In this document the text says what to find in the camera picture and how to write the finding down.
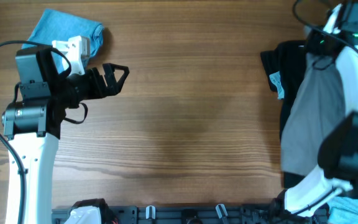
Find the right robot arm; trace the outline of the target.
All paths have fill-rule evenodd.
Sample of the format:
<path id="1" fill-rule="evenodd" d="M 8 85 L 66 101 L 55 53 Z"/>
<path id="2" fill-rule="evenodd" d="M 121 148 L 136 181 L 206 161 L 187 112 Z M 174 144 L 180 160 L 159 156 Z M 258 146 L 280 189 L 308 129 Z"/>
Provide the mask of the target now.
<path id="1" fill-rule="evenodd" d="M 338 4 L 310 31 L 304 79 L 282 134 L 283 169 L 303 176 L 284 192 L 285 220 L 358 197 L 358 1 Z"/>

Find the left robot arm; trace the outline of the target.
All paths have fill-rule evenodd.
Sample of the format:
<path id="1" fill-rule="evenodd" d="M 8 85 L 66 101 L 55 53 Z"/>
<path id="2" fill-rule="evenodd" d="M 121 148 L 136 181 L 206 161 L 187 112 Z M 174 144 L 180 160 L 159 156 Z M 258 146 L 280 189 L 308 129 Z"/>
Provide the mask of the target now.
<path id="1" fill-rule="evenodd" d="M 113 63 L 103 64 L 104 75 L 96 68 L 59 73 L 57 52 L 46 45 L 16 53 L 20 82 L 14 91 L 22 101 L 13 100 L 2 114 L 10 150 L 6 223 L 51 223 L 53 165 L 66 110 L 117 95 L 129 74 Z"/>

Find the grey shorts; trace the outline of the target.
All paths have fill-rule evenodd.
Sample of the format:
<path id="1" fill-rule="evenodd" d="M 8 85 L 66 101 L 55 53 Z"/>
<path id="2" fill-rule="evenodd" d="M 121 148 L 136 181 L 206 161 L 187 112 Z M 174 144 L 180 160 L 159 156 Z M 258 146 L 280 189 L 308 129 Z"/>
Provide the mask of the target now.
<path id="1" fill-rule="evenodd" d="M 342 80 L 331 57 L 306 54 L 306 72 L 281 138 L 281 168 L 306 176 L 324 139 L 345 117 Z"/>

